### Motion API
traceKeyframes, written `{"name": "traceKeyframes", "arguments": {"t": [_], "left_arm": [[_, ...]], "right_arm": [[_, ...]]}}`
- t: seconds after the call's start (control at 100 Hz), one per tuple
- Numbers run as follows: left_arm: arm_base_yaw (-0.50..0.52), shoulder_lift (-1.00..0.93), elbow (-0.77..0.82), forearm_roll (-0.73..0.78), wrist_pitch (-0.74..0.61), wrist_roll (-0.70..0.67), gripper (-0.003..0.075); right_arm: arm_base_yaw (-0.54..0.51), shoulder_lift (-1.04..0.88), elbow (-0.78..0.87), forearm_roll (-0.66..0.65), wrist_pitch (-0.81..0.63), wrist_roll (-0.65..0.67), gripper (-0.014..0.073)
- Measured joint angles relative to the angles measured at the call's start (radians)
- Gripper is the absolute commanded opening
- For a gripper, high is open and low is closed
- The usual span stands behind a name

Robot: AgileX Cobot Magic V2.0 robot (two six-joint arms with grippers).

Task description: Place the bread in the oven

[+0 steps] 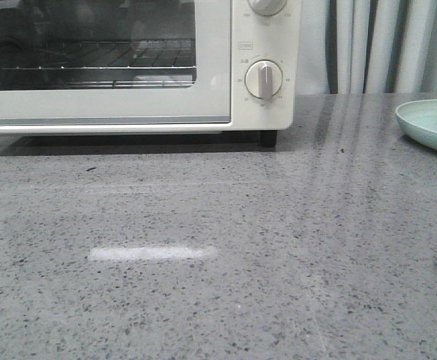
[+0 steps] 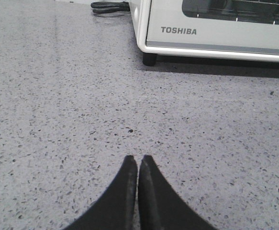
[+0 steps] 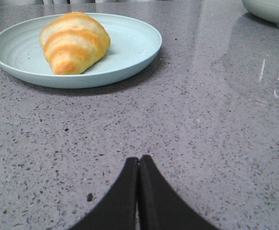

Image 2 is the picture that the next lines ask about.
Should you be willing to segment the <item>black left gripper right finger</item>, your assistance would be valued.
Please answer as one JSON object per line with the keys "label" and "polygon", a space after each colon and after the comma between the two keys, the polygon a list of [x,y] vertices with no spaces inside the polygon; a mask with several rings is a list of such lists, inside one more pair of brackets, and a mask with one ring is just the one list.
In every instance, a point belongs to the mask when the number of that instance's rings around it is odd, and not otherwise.
{"label": "black left gripper right finger", "polygon": [[138,205],[142,230],[215,229],[178,196],[150,155],[140,166]]}

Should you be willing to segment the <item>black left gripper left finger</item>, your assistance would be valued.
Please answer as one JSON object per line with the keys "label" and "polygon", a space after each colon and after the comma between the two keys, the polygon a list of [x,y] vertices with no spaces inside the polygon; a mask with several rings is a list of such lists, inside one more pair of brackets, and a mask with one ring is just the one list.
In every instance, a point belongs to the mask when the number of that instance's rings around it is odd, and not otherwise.
{"label": "black left gripper left finger", "polygon": [[137,164],[125,156],[115,178],[101,197],[67,230],[131,230],[137,186]]}

